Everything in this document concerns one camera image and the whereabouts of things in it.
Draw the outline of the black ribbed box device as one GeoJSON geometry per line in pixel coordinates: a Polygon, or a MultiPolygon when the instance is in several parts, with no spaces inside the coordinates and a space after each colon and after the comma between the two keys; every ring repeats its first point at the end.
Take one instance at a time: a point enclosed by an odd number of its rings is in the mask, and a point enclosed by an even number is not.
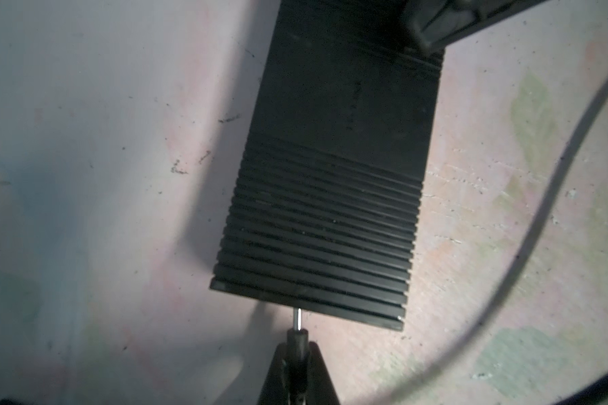
{"type": "Polygon", "coordinates": [[[280,5],[212,290],[403,328],[442,70],[403,10],[280,5]]]}

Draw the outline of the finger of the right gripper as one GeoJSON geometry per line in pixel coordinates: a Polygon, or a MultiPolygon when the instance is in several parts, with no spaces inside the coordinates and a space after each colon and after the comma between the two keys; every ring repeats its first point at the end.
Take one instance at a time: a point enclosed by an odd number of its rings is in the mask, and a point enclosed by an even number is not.
{"type": "Polygon", "coordinates": [[[408,1],[400,24],[410,44],[425,54],[533,8],[544,0],[408,1]]]}

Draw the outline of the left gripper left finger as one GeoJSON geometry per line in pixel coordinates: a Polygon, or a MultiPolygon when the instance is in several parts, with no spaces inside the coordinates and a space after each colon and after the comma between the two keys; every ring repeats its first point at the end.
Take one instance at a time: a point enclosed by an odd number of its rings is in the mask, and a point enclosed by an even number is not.
{"type": "Polygon", "coordinates": [[[264,380],[257,405],[289,404],[287,371],[286,343],[278,344],[264,380]]]}

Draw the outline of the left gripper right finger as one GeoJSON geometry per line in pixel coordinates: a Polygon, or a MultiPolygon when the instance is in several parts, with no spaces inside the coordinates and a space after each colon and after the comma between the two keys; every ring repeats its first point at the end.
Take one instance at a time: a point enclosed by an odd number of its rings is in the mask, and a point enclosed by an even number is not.
{"type": "Polygon", "coordinates": [[[309,343],[306,404],[340,405],[324,357],[316,342],[309,343]]]}

